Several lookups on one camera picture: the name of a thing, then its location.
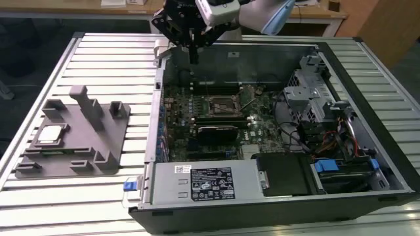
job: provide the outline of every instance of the barcode label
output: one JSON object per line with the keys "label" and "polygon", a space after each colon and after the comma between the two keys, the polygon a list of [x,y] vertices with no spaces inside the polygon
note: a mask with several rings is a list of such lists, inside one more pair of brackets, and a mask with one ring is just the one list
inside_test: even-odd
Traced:
{"label": "barcode label", "polygon": [[190,166],[174,166],[174,173],[182,174],[190,172]]}

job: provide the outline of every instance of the warning label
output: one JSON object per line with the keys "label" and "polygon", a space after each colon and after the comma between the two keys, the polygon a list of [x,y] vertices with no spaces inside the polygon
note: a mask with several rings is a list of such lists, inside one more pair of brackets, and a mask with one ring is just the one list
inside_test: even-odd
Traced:
{"label": "warning label", "polygon": [[234,199],[230,167],[190,170],[190,199],[196,202]]}

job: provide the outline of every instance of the black cable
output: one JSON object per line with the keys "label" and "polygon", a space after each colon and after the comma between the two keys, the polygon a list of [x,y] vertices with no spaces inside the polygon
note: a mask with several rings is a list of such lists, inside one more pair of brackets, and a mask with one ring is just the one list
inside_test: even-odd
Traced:
{"label": "black cable", "polygon": [[297,6],[298,8],[298,23],[301,24],[301,12],[300,12],[300,6],[297,4],[294,4],[294,6]]}
{"label": "black cable", "polygon": [[0,142],[12,142],[12,139],[9,139],[9,138],[0,138]]}
{"label": "black cable", "polygon": [[281,122],[278,124],[278,129],[281,130],[281,132],[289,137],[292,138],[301,146],[301,149],[302,151],[305,151],[306,153],[312,154],[312,150],[310,148],[308,148],[308,146],[301,142],[301,140],[298,138],[296,138],[293,135],[290,135],[290,133],[288,131],[285,131],[285,129],[281,127],[281,124],[285,124],[285,123],[292,123],[294,124],[293,122]]}

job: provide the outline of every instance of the metal bracket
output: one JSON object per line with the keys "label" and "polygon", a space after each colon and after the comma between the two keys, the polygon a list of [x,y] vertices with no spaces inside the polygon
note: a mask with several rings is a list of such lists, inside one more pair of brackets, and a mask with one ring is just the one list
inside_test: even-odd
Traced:
{"label": "metal bracket", "polygon": [[154,48],[153,48],[154,58],[156,59],[164,58],[169,54],[169,49],[174,47],[176,45],[172,44],[166,38],[157,39],[154,41]]}
{"label": "metal bracket", "polygon": [[[137,186],[136,186],[136,195],[140,196],[140,200],[141,200],[141,195],[142,195],[142,180],[144,180],[144,175],[138,175],[137,177],[129,177],[125,182],[137,182]],[[133,194],[133,191],[124,191],[122,194],[122,200],[121,200],[121,204],[124,208],[130,208],[130,207],[136,207],[137,203],[130,203],[128,200],[128,195]]]}

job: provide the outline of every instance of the red wire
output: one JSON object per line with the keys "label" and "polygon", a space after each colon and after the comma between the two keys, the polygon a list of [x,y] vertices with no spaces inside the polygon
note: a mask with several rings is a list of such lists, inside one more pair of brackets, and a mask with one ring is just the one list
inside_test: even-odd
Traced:
{"label": "red wire", "polygon": [[325,132],[325,134],[324,134],[324,136],[322,136],[322,145],[324,145],[324,143],[325,143],[325,138],[326,138],[326,134],[332,134],[332,133],[336,133],[336,131],[326,131]]}
{"label": "red wire", "polygon": [[357,140],[352,136],[349,136],[349,138],[354,141],[354,157],[358,157]]}

